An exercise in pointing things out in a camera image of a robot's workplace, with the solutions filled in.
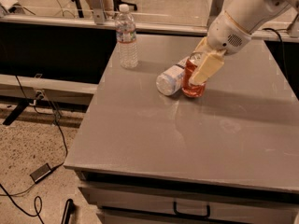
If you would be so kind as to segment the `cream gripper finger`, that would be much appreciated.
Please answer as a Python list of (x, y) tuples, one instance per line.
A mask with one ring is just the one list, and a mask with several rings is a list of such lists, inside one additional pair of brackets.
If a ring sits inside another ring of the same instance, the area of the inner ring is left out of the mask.
[(206, 36), (201, 39), (194, 51), (201, 53), (209, 53), (210, 51), (212, 51), (212, 47), (209, 46)]
[(197, 51), (190, 58), (196, 66), (192, 71), (189, 83), (202, 85), (216, 74), (224, 65), (224, 50)]

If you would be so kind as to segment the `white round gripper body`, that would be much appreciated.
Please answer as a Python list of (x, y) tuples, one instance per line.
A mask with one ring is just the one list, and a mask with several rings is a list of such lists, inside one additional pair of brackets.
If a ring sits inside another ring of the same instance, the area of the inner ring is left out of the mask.
[(251, 40), (234, 19), (223, 11), (209, 26), (207, 43), (215, 50), (225, 50), (227, 55), (238, 53)]

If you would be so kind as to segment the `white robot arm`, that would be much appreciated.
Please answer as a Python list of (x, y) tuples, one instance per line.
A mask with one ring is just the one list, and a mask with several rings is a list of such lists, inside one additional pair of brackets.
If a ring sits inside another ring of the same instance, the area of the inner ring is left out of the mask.
[(298, 10), (299, 0), (233, 0), (210, 24), (207, 35), (197, 45), (201, 54), (188, 82), (201, 85), (224, 65), (224, 56), (238, 53), (263, 24), (291, 7)]

